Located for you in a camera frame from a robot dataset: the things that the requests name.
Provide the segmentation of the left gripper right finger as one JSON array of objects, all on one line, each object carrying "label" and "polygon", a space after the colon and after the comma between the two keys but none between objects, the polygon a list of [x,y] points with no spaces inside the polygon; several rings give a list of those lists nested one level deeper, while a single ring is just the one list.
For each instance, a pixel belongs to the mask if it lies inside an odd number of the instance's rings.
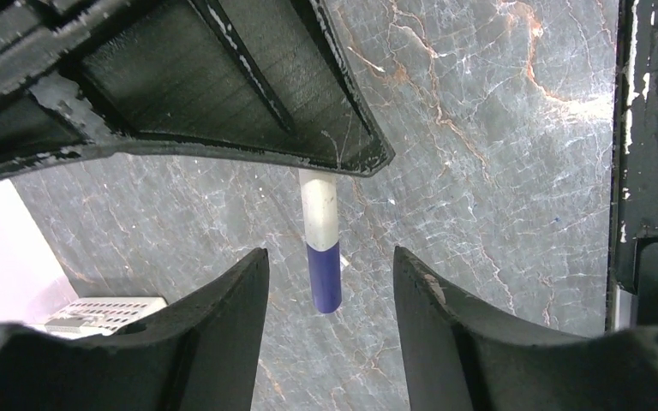
[{"label": "left gripper right finger", "polygon": [[504,312],[396,247],[414,410],[658,410],[658,326],[581,337]]}]

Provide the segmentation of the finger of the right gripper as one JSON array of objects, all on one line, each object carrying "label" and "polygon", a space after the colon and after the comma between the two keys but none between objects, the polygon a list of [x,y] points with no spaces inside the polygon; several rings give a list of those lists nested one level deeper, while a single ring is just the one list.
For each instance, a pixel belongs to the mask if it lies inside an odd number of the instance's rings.
[{"label": "finger of the right gripper", "polygon": [[0,1],[0,181],[117,153],[394,156],[323,1]]}]

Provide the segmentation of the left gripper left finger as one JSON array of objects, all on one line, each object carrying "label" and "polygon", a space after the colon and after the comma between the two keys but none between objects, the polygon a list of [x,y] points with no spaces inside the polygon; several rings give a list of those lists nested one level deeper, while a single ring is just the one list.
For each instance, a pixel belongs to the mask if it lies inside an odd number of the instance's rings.
[{"label": "left gripper left finger", "polygon": [[0,323],[0,410],[248,410],[268,285],[268,253],[256,248],[109,336]]}]

